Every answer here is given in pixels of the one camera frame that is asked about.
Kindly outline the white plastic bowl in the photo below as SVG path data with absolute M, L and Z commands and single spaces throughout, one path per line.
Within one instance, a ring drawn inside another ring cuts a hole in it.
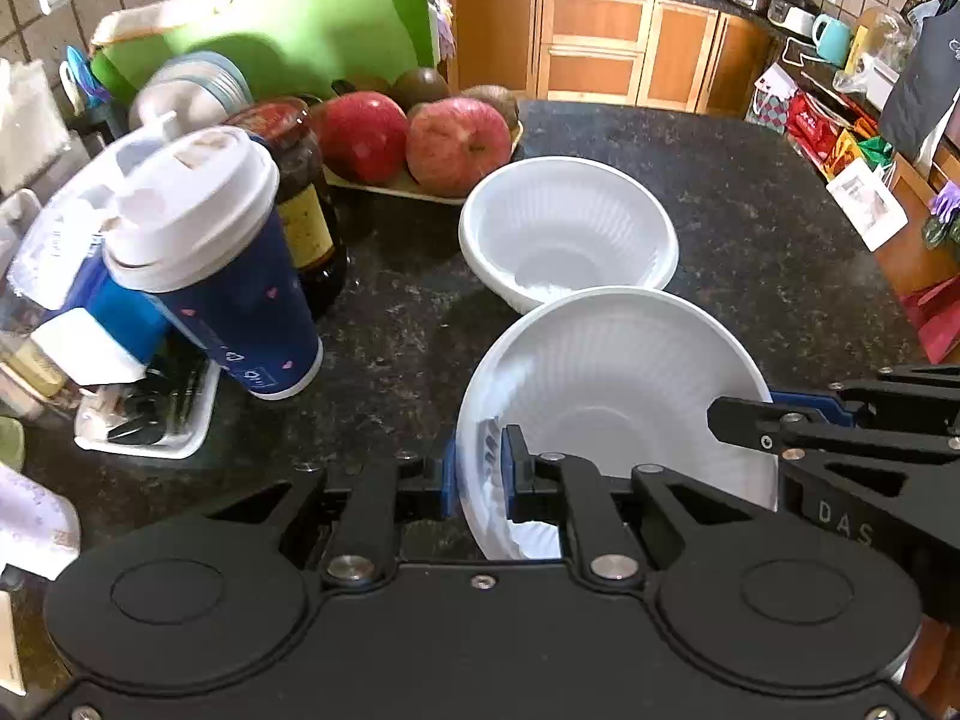
M 615 167 L 540 156 L 494 171 L 470 192 L 459 244 L 473 274 L 527 314 L 581 289 L 662 289 L 679 265 L 662 203 Z
M 490 561 L 555 559 L 555 527 L 514 523 L 501 475 L 503 427 L 534 454 L 579 455 L 624 478 L 659 463 L 771 509 L 776 461 L 709 431 L 716 398 L 766 401 L 760 369 L 706 310 L 662 291 L 590 288 L 514 322 L 483 356 L 460 403 L 455 479 Z

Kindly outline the red apple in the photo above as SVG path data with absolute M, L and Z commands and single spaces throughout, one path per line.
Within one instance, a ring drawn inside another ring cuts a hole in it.
M 463 199 L 482 179 L 511 160 L 512 138 L 503 115 L 472 98 L 427 104 L 410 121 L 405 158 L 410 176 L 438 197 Z
M 355 91 L 313 110 L 324 164 L 364 185 L 390 184 L 404 171 L 410 122 L 382 93 Z

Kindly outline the dark hanging apron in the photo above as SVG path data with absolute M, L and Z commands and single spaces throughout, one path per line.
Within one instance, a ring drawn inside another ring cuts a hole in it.
M 880 115 L 880 135 L 912 163 L 958 96 L 958 0 L 942 0 L 923 23 L 918 43 Z

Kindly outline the teal electric kettle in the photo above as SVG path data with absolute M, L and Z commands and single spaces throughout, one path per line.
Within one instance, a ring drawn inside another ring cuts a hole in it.
M 843 68 L 848 60 L 851 30 L 843 21 L 827 13 L 820 13 L 812 25 L 812 43 L 817 57 L 836 68 Z

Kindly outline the red apple left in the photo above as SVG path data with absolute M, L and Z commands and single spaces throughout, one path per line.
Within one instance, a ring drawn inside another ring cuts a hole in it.
M 390 184 L 404 171 L 410 122 L 382 93 L 355 91 L 313 110 L 324 164 L 364 185 Z

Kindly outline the brown kiwi fruit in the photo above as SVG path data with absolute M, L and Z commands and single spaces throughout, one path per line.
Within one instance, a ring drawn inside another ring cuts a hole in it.
M 448 82 L 436 68 L 418 67 L 400 75 L 389 89 L 389 96 L 405 112 L 419 104 L 430 104 L 451 96 Z

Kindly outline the red apple right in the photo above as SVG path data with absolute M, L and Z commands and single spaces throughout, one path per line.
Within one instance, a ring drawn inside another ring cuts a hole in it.
M 503 115 L 472 98 L 427 104 L 410 121 L 405 158 L 410 176 L 438 197 L 463 199 L 482 179 L 511 160 L 512 138 Z

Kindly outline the white picture box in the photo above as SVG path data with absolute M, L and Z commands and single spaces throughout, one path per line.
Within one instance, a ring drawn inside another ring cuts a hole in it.
M 871 252 L 884 247 L 908 224 L 903 206 L 862 158 L 851 161 L 828 182 L 827 192 Z

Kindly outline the dark sauce jar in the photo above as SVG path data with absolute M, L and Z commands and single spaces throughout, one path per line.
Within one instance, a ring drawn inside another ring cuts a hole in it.
M 311 316 L 319 320 L 338 298 L 347 276 L 347 247 L 329 197 L 319 138 L 309 124 L 309 106 L 299 98 L 275 98 L 231 115 L 262 143 L 280 173 L 275 210 L 298 272 Z

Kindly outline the white tray with items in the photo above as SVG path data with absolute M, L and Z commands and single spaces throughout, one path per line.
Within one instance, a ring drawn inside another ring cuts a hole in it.
M 220 368 L 200 361 L 171 383 L 158 372 L 135 383 L 86 390 L 73 421 L 73 442 L 99 454 L 151 463 L 186 461 L 212 424 Z

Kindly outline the red hanging towel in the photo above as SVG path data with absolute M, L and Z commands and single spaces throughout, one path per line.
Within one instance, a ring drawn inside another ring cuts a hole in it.
M 900 299 L 919 343 L 932 364 L 944 362 L 958 348 L 960 275 Z

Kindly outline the blue paper cup white lid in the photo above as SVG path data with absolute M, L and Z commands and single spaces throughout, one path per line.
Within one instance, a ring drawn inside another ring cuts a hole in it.
M 274 158 L 244 130 L 197 130 L 125 177 L 103 227 L 112 279 L 274 401 L 308 387 L 324 356 L 275 210 L 279 185 Z

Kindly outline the green cutting board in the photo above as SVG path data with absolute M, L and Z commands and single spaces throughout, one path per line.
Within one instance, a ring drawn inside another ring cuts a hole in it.
M 130 103 L 167 60 L 211 50 L 257 99 L 319 98 L 347 76 L 392 82 L 438 62 L 430 0 L 161 0 L 113 11 L 91 37 L 91 71 Z

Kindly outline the red snack bag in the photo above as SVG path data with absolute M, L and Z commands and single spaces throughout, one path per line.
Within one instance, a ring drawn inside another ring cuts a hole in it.
M 786 132 L 814 163 L 822 166 L 832 156 L 841 128 L 823 115 L 804 91 L 796 91 L 789 101 Z

